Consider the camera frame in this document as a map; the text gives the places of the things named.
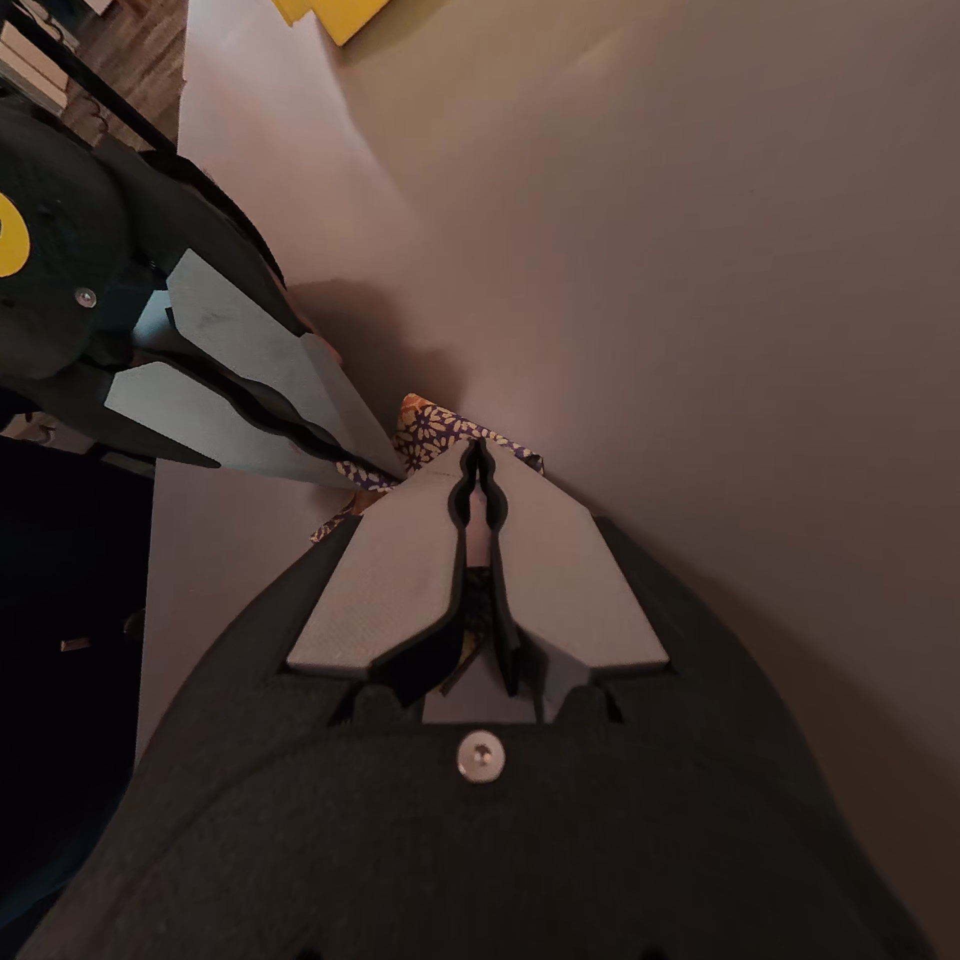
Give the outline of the person's dark clothing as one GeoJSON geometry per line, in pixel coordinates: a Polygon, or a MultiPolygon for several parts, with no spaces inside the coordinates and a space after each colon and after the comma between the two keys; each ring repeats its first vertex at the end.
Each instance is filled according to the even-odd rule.
{"type": "Polygon", "coordinates": [[[76,875],[133,771],[153,482],[2,438],[2,958],[76,875]]]}

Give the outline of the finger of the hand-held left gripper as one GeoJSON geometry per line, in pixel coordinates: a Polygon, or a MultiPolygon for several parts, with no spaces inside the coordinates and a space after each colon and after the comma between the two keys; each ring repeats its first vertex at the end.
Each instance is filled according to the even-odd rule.
{"type": "Polygon", "coordinates": [[[347,490],[400,483],[255,393],[214,390],[166,362],[115,373],[103,406],[225,469],[347,490]]]}
{"type": "Polygon", "coordinates": [[[171,324],[179,337],[230,380],[236,404],[251,401],[265,428],[336,477],[336,464],[402,478],[385,429],[335,359],[311,332],[294,333],[192,248],[167,278],[171,324]]]}

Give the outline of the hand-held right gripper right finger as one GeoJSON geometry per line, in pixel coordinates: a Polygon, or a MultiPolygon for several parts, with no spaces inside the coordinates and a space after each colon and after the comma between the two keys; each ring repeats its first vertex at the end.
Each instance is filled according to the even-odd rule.
{"type": "Polygon", "coordinates": [[[478,447],[490,509],[497,656],[541,722],[570,692],[656,673],[669,655],[590,510],[497,444],[478,447]]]}

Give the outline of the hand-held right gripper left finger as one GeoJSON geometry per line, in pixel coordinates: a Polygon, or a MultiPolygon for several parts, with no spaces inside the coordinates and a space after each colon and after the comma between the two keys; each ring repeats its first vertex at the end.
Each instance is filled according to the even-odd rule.
{"type": "Polygon", "coordinates": [[[407,707],[458,666],[476,444],[455,441],[360,516],[287,656],[292,671],[389,688],[407,707]]]}

